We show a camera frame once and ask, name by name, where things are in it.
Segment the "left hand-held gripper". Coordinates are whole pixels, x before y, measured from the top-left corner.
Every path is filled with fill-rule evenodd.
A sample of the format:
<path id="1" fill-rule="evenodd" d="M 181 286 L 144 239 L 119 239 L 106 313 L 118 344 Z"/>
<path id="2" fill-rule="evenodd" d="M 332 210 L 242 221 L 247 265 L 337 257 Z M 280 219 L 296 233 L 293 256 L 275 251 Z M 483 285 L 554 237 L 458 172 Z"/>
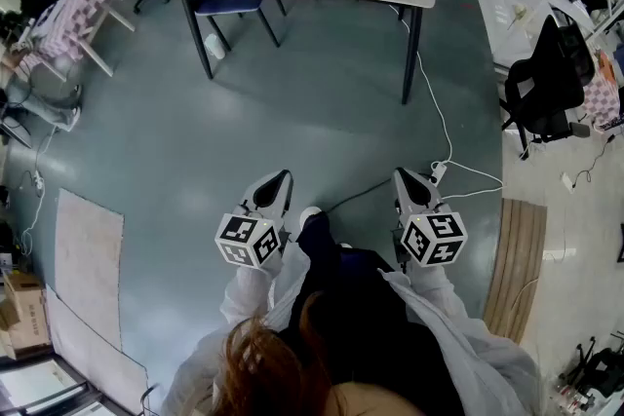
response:
<path id="1" fill-rule="evenodd" d="M 284 252 L 290 235 L 284 217 L 292 192 L 293 175 L 289 170 L 269 173 L 248 187 L 244 203 L 223 215 L 214 237 L 226 262 L 265 268 L 275 254 Z"/>

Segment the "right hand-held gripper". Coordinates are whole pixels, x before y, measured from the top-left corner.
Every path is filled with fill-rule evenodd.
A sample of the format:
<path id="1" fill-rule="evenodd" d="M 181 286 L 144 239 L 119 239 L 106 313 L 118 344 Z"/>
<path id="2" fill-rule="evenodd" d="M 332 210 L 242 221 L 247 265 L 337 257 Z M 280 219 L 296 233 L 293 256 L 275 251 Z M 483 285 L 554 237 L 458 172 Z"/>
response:
<path id="1" fill-rule="evenodd" d="M 406 269 L 411 261 L 421 268 L 453 263 L 468 240 L 460 213 L 437 208 L 440 193 L 428 178 L 396 168 L 392 179 L 399 217 L 392 237 L 399 265 Z"/>

